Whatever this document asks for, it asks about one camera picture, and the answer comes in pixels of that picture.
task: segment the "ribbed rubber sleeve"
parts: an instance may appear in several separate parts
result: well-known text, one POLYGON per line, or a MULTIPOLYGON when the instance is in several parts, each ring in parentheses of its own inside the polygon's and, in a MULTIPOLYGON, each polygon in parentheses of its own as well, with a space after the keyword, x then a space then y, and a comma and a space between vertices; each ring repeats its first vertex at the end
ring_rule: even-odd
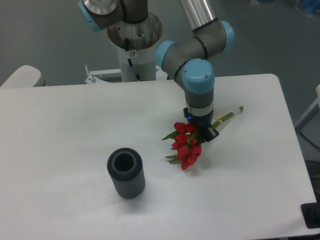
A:
POLYGON ((145 189, 146 181, 142 159, 140 155, 131 148, 120 148, 114 151, 108 161, 107 170, 113 181, 117 193, 126 199, 133 199, 139 196, 145 189), (115 161, 121 155, 132 156, 133 167, 128 171, 119 171, 116 168, 115 161))

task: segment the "red tulip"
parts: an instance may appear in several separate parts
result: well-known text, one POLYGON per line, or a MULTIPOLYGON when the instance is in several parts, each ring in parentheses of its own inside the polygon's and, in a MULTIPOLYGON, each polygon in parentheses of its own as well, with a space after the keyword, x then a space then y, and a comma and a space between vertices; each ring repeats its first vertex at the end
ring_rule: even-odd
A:
POLYGON ((187 162, 188 164, 190 164, 191 166, 197 161, 198 157, 196 155, 190 155, 187 157, 187 162))
POLYGON ((187 154, 190 154, 191 153, 191 148, 189 148, 187 150, 187 145, 182 145, 181 147, 179 147, 178 149, 178 154, 181 154, 181 155, 187 155, 187 154))
POLYGON ((174 138, 174 140, 175 140, 176 142, 179 142, 181 145, 184 145, 184 144, 186 144, 186 143, 188 142, 188 138, 189 138, 188 135, 179 134, 179 135, 177 135, 177 136, 174 138))
POLYGON ((187 161, 182 161, 181 168, 183 170, 186 170, 189 166, 190 164, 187 161))
POLYGON ((183 122, 176 122, 174 125, 175 130, 181 134, 187 133, 187 125, 183 122))
POLYGON ((191 151, 192 155, 199 157, 201 155, 201 145, 194 145, 191 151))
POLYGON ((183 155, 183 154, 178 152, 178 154, 176 155, 176 158, 179 161, 184 162, 184 161, 187 161, 188 155, 187 154, 183 155))
POLYGON ((189 142, 191 145, 195 145, 198 143, 198 138, 195 136, 194 138, 192 138, 192 140, 189 142))
POLYGON ((174 143, 172 143, 173 150, 178 150, 181 146, 182 144, 180 144, 178 141, 175 141, 174 143))
POLYGON ((186 130, 187 130, 189 133, 193 134, 194 132, 198 131, 199 129, 198 129, 198 127, 196 127, 196 126, 193 126, 192 124, 187 123, 187 124, 186 124, 186 130))

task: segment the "bolt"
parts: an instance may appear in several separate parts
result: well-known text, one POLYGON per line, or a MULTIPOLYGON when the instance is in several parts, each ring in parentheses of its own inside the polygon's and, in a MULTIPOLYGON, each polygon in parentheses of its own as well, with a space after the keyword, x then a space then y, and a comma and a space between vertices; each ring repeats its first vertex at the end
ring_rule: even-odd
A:
POLYGON ((84 68, 85 68, 86 74, 89 76, 90 75, 90 71, 89 71, 88 65, 84 65, 84 68))
POLYGON ((94 77, 94 75, 93 75, 93 74, 91 74, 91 82, 93 82, 93 83, 95 83, 95 82, 96 82, 96 79, 95 79, 95 77, 94 77))

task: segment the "black cylinder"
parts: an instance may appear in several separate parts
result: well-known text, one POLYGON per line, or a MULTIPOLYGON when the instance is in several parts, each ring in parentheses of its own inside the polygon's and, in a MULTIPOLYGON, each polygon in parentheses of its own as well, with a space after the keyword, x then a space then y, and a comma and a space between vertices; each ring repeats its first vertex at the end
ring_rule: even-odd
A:
POLYGON ((145 189, 142 159, 135 150, 125 147, 114 151, 106 166, 114 187, 121 197, 133 199, 145 189))

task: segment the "black cable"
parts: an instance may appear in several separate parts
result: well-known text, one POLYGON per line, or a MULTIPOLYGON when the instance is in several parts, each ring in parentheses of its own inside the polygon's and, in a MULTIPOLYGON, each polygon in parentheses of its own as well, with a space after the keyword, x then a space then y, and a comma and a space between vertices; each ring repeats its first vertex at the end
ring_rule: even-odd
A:
POLYGON ((312 141, 310 141, 301 131, 299 132, 301 137, 303 137, 308 143, 310 143, 315 149, 320 150, 320 147, 315 145, 312 141))

